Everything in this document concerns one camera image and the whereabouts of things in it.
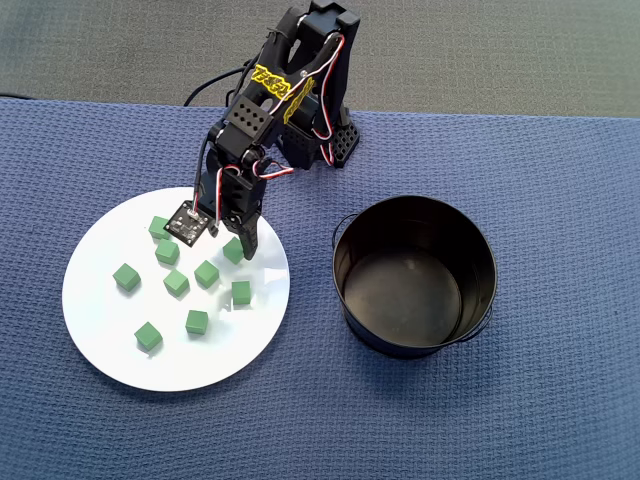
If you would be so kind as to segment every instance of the blue textured cloth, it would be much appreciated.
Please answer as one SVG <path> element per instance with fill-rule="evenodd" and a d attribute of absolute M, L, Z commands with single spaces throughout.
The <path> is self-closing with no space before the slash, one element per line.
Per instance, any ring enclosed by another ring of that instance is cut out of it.
<path fill-rule="evenodd" d="M 638 120 L 356 112 L 344 170 L 268 186 L 291 298 L 256 361 L 179 394 L 85 361 L 60 301 L 74 247 L 190 185 L 220 112 L 0 102 L 2 478 L 639 478 Z M 332 283 L 333 227 L 403 193 L 466 213 L 499 273 L 489 327 L 417 361 L 356 340 Z"/>

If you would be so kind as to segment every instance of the floor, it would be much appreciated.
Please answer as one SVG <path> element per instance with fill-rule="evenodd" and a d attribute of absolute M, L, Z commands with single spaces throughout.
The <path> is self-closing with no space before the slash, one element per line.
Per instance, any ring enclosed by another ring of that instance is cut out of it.
<path fill-rule="evenodd" d="M 0 0 L 0 91 L 179 105 L 300 0 Z M 640 116 L 637 0 L 345 0 L 358 110 Z M 233 80 L 196 104 L 220 105 Z"/>

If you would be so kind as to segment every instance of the white wire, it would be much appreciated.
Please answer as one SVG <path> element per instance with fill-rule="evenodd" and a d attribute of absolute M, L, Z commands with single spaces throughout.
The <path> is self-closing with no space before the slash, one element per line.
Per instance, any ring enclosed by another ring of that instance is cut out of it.
<path fill-rule="evenodd" d="M 333 52 L 333 55 L 331 56 L 331 58 L 329 60 L 327 60 L 320 68 L 318 68 L 317 70 L 314 70 L 311 73 L 307 73 L 305 76 L 303 76 L 300 81 L 298 83 L 295 84 L 294 87 L 291 87 L 289 89 L 289 91 L 280 99 L 280 101 L 277 103 L 277 105 L 275 107 L 273 107 L 271 109 L 271 111 L 269 112 L 269 115 L 273 115 L 276 110 L 278 110 L 278 108 L 280 108 L 280 105 L 282 105 L 284 102 L 286 102 L 288 100 L 289 95 L 291 95 L 293 92 L 295 92 L 300 85 L 302 85 L 304 83 L 304 81 L 313 76 L 313 75 L 317 75 L 318 73 L 320 73 L 321 71 L 323 71 L 325 68 L 327 68 L 329 65 L 331 65 L 331 63 L 336 59 L 336 57 L 338 56 L 338 53 L 340 53 L 340 49 L 342 48 L 342 45 L 344 44 L 344 37 L 342 35 L 340 35 L 340 37 L 342 38 L 342 41 L 340 43 L 340 46 L 336 49 L 335 52 Z"/>
<path fill-rule="evenodd" d="M 331 62 L 331 66 L 329 67 L 329 71 L 324 76 L 324 80 L 322 81 L 322 89 L 320 90 L 320 107 L 322 108 L 322 114 L 324 116 L 324 122 L 327 125 L 327 132 L 329 132 L 329 133 L 325 137 L 322 134 L 320 134 L 320 132 L 318 132 L 315 128 L 311 129 L 313 131 L 313 133 L 315 133 L 316 137 L 318 137 L 320 140 L 329 140 L 331 138 L 331 136 L 333 135 L 333 128 L 331 128 L 331 122 L 329 121 L 329 114 L 327 113 L 327 107 L 324 104 L 324 94 L 325 94 L 325 91 L 326 91 L 326 88 L 327 88 L 327 80 L 329 79 L 329 76 L 331 75 L 331 73 L 333 71 L 333 65 L 338 60 L 338 54 L 340 53 L 340 50 L 342 50 L 343 45 L 344 45 L 344 37 L 342 38 L 342 41 L 340 42 L 340 45 L 338 45 L 338 48 L 335 51 L 335 54 L 334 54 L 335 58 Z"/>
<path fill-rule="evenodd" d="M 288 175 L 290 173 L 293 173 L 293 168 L 291 167 L 283 167 L 282 165 L 280 165 L 277 162 L 271 162 L 271 165 L 276 164 L 280 167 L 280 170 L 277 172 L 273 172 L 273 173 L 267 173 L 264 175 L 258 175 L 258 171 L 256 170 L 257 166 L 258 166 L 258 162 L 255 162 L 253 164 L 252 170 L 253 170 L 253 174 L 258 177 L 261 178 L 263 180 L 271 180 L 272 178 L 278 178 L 281 177 L 282 175 Z"/>

